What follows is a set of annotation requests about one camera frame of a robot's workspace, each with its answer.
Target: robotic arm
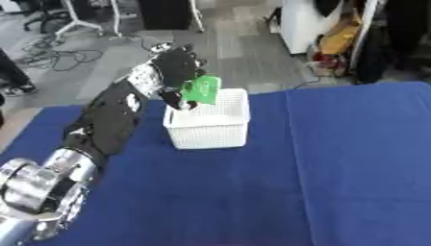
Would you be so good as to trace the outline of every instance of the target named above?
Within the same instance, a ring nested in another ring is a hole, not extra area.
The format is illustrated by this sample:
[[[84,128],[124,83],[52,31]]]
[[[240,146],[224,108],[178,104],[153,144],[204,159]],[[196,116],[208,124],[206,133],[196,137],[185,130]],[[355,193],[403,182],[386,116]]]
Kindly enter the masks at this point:
[[[23,245],[56,235],[74,221],[89,187],[118,154],[159,94],[175,109],[179,87],[205,72],[190,46],[152,48],[153,58],[100,93],[64,131],[63,145],[42,165],[15,159],[0,168],[0,246]]]

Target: blue table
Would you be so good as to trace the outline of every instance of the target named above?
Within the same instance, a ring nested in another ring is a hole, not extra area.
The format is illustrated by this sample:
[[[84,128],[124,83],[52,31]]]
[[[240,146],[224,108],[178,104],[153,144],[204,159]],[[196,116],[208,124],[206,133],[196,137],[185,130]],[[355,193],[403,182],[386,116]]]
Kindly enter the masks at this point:
[[[36,245],[431,243],[431,87],[291,90],[250,104],[245,147],[178,151],[152,102],[80,218]],[[0,161],[42,162],[78,114],[44,110]]]

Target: green object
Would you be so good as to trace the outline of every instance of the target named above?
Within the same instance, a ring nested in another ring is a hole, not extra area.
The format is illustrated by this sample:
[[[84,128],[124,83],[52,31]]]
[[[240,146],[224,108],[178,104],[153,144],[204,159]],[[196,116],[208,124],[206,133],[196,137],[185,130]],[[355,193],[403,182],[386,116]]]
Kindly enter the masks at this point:
[[[217,92],[220,88],[220,78],[208,75],[201,76],[183,85],[181,88],[181,98],[187,101],[214,105],[216,103]]]

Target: basket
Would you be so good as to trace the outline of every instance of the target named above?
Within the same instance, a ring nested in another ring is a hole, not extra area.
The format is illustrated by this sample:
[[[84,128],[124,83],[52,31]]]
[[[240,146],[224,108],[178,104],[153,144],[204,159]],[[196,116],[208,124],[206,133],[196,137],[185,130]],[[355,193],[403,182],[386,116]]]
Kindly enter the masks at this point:
[[[249,121],[247,91],[229,88],[217,93],[215,105],[192,111],[166,107],[164,126],[177,149],[215,149],[245,145]]]

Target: gray carpet floor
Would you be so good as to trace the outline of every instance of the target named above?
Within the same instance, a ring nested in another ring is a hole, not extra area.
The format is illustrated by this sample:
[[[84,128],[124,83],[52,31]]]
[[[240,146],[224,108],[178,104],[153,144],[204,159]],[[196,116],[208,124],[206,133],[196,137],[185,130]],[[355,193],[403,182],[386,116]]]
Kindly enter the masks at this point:
[[[188,31],[140,31],[139,20],[124,20],[121,30],[126,35],[145,38],[145,45],[160,41],[194,44],[196,53],[208,60],[209,73],[222,78],[223,87],[242,87],[250,93],[292,88],[314,81],[307,67],[290,56],[279,35],[270,34],[263,17],[272,11],[273,0],[201,0],[206,32],[198,34],[194,27]],[[38,25],[34,31],[24,32],[27,18],[20,15],[0,16],[0,46],[14,59],[23,56],[22,48],[40,37]],[[103,21],[108,30],[104,37],[87,28],[79,28],[65,36],[65,43],[57,50],[100,50],[103,57],[81,64],[71,71],[25,68],[38,86],[33,95],[8,100],[7,110],[85,104],[115,78],[127,73],[147,60],[139,38],[111,40],[112,21]],[[65,68],[74,63],[63,59],[58,64]],[[343,82],[327,79],[321,85]]]

